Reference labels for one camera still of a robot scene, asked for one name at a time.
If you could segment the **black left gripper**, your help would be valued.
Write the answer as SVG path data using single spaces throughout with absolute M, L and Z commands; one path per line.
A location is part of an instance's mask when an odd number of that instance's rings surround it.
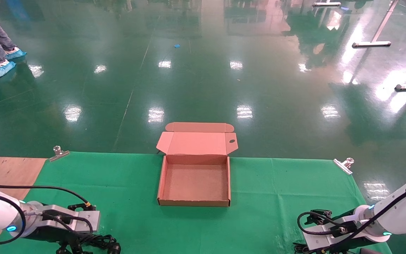
M 66 229 L 34 229 L 24 232 L 24 238 L 34 241 L 45 241 L 58 243 L 60 247 L 56 254 L 83 254 L 78 238 L 85 234 L 92 233 L 89 230 L 71 232 Z

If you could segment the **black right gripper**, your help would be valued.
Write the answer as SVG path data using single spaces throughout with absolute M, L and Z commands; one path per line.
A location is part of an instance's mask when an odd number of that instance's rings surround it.
M 347 241 L 343 241 L 345 238 L 346 237 L 310 236 L 309 251 L 315 251 L 316 254 L 346 254 L 347 251 L 352 249 L 386 242 L 390 237 L 356 236 Z

